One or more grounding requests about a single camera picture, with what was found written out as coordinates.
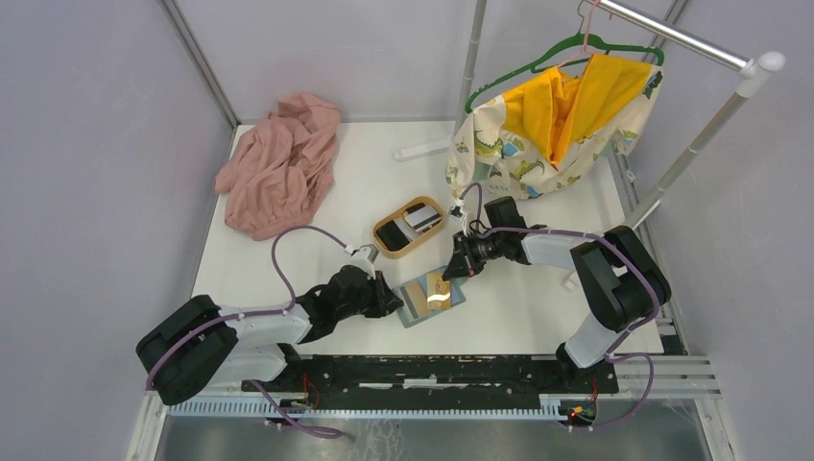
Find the yellow credit card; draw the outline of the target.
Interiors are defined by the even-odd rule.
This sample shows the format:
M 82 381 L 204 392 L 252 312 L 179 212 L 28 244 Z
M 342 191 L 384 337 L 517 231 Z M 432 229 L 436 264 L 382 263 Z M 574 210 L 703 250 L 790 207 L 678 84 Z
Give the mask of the yellow credit card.
M 407 310 L 412 319 L 417 320 L 427 313 L 427 298 L 421 285 L 417 281 L 406 283 L 402 287 Z

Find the yellow oval card tray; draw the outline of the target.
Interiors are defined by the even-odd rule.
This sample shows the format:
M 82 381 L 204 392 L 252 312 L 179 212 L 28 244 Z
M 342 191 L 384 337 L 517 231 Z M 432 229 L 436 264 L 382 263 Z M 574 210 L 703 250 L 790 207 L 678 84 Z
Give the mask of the yellow oval card tray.
M 417 204 L 417 203 L 426 203 L 426 204 L 428 204 L 430 206 L 433 206 L 442 216 L 442 220 L 440 222 L 438 222 L 436 226 L 434 226 L 432 229 L 429 229 L 428 231 L 426 231 L 424 233 L 415 233 L 414 231 L 412 231 L 408 227 L 408 225 L 402 219 L 405 209 L 407 207 L 412 206 L 412 205 Z M 384 248 L 383 244 L 378 239 L 378 237 L 374 234 L 374 232 L 380 226 L 382 226 L 383 224 L 385 224 L 387 221 L 390 221 L 390 220 L 396 220 L 396 222 L 398 223 L 398 226 L 411 239 L 411 243 L 407 247 L 403 248 L 402 250 L 400 250 L 398 252 L 389 252 L 389 251 L 387 251 Z M 406 203 L 406 204 L 402 205 L 401 207 L 397 208 L 396 210 L 392 211 L 391 213 L 386 215 L 384 218 L 382 218 L 380 221 L 378 221 L 373 226 L 372 236 L 373 236 L 374 243 L 379 247 L 379 249 L 381 250 L 383 255 L 385 255 L 386 257 L 391 258 L 391 259 L 397 259 L 397 258 L 401 258 L 401 257 L 407 255 L 408 253 L 412 252 L 413 250 L 415 250 L 420 245 L 427 242 L 432 236 L 437 234 L 443 228 L 443 225 L 444 225 L 443 211 L 442 211 L 441 206 L 438 204 L 438 202 L 435 201 L 433 198 L 428 197 L 428 196 L 418 196 L 418 197 L 412 199 L 411 201 L 409 201 L 408 203 Z

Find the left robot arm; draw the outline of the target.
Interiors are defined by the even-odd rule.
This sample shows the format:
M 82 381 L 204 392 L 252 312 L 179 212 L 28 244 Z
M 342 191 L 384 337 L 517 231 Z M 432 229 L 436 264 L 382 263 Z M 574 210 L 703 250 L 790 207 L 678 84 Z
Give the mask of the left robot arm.
M 324 338 L 345 319 L 379 319 L 402 306 L 382 272 L 345 265 L 328 282 L 279 305 L 226 308 L 197 295 L 146 334 L 135 353 L 148 387 L 166 405 L 190 400 L 209 385 L 249 379 L 285 392 L 301 379 L 296 345 Z

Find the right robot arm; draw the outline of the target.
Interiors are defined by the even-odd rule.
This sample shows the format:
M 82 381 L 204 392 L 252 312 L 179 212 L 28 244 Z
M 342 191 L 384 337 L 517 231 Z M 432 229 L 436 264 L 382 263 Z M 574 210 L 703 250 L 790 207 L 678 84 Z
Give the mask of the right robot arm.
M 567 392 L 588 385 L 592 367 L 611 362 L 624 339 L 653 320 L 672 297 L 667 278 L 627 226 L 603 234 L 528 226 L 509 196 L 486 203 L 485 211 L 489 229 L 472 225 L 454 234 L 443 279 L 474 277 L 500 258 L 574 272 L 589 313 L 556 352 L 554 377 Z

